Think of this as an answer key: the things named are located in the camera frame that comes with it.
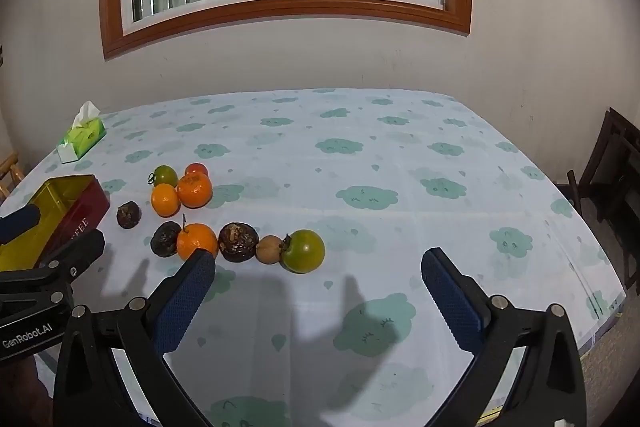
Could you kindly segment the gold red metal tin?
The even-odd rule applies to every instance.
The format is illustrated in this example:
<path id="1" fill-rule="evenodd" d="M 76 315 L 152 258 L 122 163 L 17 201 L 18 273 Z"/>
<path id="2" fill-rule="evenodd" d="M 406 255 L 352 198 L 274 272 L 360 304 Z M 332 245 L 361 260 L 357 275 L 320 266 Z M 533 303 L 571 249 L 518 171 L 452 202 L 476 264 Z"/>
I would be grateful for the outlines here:
<path id="1" fill-rule="evenodd" d="M 28 202 L 40 210 L 40 221 L 1 247 L 2 272 L 35 268 L 67 242 L 95 229 L 110 208 L 93 174 L 47 179 Z"/>

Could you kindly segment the orange with stem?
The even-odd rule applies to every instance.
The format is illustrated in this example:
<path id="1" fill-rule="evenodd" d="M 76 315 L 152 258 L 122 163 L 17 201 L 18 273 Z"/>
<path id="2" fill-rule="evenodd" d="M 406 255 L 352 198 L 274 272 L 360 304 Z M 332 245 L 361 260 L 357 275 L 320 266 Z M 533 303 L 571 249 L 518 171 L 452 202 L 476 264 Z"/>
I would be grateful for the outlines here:
<path id="1" fill-rule="evenodd" d="M 189 223 L 182 217 L 182 227 L 177 237 L 177 254 L 188 260 L 194 251 L 204 249 L 213 257 L 218 254 L 218 241 L 215 232 L 204 223 Z"/>

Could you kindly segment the small dark passion fruit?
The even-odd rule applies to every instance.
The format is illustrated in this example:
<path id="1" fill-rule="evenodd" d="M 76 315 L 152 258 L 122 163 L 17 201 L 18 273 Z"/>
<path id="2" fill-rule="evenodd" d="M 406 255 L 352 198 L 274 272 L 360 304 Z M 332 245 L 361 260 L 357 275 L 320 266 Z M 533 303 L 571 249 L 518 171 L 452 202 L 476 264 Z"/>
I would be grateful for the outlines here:
<path id="1" fill-rule="evenodd" d="M 116 221 L 118 225 L 130 230 L 138 225 L 141 220 L 141 209 L 136 202 L 125 202 L 118 207 Z"/>

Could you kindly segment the orange tangerine front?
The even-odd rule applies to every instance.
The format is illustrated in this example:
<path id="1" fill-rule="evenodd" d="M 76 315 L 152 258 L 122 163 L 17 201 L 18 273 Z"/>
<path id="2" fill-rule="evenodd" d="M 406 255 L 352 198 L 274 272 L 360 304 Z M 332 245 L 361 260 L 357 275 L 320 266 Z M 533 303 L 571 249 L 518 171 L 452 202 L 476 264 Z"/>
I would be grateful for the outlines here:
<path id="1" fill-rule="evenodd" d="M 162 218 L 175 216 L 181 207 L 175 187 L 168 183 L 155 185 L 151 193 L 151 206 Z"/>

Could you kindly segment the orange tangerine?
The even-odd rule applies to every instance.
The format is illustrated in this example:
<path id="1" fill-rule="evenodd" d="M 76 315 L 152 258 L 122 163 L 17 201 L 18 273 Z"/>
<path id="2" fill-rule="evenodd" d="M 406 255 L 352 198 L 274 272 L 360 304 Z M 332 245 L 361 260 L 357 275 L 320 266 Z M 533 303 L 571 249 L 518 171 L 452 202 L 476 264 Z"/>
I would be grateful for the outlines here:
<path id="1" fill-rule="evenodd" d="M 175 187 L 168 183 L 155 185 L 151 193 L 151 206 L 162 218 L 175 216 L 181 207 Z"/>
<path id="2" fill-rule="evenodd" d="M 213 185 L 209 177 L 201 172 L 185 174 L 177 183 L 177 194 L 183 206 L 201 208 L 213 197 Z"/>

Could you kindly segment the small brown fruit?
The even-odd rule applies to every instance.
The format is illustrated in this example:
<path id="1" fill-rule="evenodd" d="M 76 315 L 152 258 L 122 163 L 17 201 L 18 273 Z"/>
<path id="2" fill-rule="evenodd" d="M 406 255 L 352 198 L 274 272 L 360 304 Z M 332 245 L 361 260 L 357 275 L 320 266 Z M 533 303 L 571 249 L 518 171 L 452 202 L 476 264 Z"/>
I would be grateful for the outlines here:
<path id="1" fill-rule="evenodd" d="M 256 258 L 264 265 L 281 262 L 283 241 L 275 235 L 264 236 L 256 245 Z"/>

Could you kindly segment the small red tomato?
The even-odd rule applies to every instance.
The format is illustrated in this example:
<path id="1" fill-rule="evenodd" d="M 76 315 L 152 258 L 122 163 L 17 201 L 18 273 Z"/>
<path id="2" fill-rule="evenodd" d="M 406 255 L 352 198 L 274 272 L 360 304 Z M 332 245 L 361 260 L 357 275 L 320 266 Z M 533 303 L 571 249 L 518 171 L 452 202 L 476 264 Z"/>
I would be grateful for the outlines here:
<path id="1" fill-rule="evenodd" d="M 202 174 L 203 176 L 208 176 L 208 169 L 200 162 L 192 162 L 192 164 L 186 166 L 186 169 L 184 169 L 184 174 L 194 174 L 194 173 L 199 173 L 199 174 Z"/>

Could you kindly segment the large green tomato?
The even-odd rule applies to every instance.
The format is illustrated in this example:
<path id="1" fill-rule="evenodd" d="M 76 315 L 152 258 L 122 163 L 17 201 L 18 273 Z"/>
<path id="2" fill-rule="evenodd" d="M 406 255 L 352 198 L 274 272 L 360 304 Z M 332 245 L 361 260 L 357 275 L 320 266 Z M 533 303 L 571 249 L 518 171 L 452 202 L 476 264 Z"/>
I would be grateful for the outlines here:
<path id="1" fill-rule="evenodd" d="M 281 265 L 288 271 L 306 274 L 318 269 L 326 257 L 322 238 L 311 230 L 297 230 L 283 239 Z"/>

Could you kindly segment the bamboo chair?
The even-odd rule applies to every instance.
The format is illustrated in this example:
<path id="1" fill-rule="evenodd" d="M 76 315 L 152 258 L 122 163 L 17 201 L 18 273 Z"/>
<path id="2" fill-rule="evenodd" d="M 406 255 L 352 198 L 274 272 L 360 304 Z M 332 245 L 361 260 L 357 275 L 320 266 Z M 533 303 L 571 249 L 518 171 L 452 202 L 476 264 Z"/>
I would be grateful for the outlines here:
<path id="1" fill-rule="evenodd" d="M 1 161 L 0 165 L 0 198 L 4 202 L 25 179 L 20 165 L 20 155 L 12 152 Z"/>

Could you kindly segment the green tissue box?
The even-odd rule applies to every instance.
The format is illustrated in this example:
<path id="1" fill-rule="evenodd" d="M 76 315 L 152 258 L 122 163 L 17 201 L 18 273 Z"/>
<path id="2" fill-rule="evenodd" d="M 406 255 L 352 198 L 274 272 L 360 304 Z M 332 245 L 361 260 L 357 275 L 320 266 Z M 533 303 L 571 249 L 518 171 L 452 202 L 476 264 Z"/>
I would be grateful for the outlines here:
<path id="1" fill-rule="evenodd" d="M 105 135 L 100 110 L 91 102 L 81 105 L 73 124 L 58 142 L 56 153 L 62 164 L 83 158 Z"/>

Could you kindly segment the orange tangerine rear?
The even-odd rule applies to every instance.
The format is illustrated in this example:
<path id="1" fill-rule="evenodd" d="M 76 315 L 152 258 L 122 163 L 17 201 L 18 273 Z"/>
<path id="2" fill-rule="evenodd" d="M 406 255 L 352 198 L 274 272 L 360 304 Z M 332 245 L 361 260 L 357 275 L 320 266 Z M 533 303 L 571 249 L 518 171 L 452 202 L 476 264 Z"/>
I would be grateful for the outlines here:
<path id="1" fill-rule="evenodd" d="M 201 172 L 185 174 L 177 183 L 177 194 L 183 206 L 201 208 L 213 197 L 213 185 L 209 177 Z"/>

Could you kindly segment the small green tomato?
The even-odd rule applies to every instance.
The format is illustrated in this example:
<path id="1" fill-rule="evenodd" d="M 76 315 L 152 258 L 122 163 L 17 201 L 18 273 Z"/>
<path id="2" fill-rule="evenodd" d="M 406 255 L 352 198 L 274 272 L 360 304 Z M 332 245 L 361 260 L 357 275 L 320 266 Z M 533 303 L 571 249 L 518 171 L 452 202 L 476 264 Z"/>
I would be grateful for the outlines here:
<path id="1" fill-rule="evenodd" d="M 150 173 L 148 183 L 153 186 L 160 184 L 176 186 L 178 183 L 178 176 L 174 168 L 167 165 L 160 165 Z"/>

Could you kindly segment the dark wooden chair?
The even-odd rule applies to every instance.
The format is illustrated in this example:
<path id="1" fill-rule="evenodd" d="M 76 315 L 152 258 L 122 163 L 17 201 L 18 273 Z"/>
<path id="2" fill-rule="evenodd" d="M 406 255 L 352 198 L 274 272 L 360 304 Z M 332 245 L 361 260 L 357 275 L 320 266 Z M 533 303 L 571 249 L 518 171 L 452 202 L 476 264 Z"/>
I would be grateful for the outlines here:
<path id="1" fill-rule="evenodd" d="M 623 251 L 626 288 L 639 288 L 639 129 L 616 109 L 605 111 L 596 145 L 581 176 L 567 173 L 561 192 L 576 210 L 589 199 Z"/>

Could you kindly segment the cloud-pattern tablecloth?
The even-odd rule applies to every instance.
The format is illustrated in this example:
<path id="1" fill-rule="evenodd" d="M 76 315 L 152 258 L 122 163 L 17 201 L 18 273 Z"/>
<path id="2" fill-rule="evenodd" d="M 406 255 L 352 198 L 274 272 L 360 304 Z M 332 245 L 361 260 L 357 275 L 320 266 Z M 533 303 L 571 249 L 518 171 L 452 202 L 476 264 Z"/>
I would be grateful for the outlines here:
<path id="1" fill-rule="evenodd" d="M 152 251 L 167 223 L 252 230 L 254 256 L 216 277 L 167 362 L 223 426 L 421 426 L 471 362 L 423 284 L 445 251 L 488 295 L 552 303 L 587 348 L 625 293 L 608 256 L 554 184 L 504 134 L 443 94 L 296 90 L 183 98 L 102 118 L 64 164 L 48 154 L 2 205 L 44 181 L 91 174 L 114 212 L 104 255 L 79 277 L 92 311 L 146 296 L 181 267 Z"/>

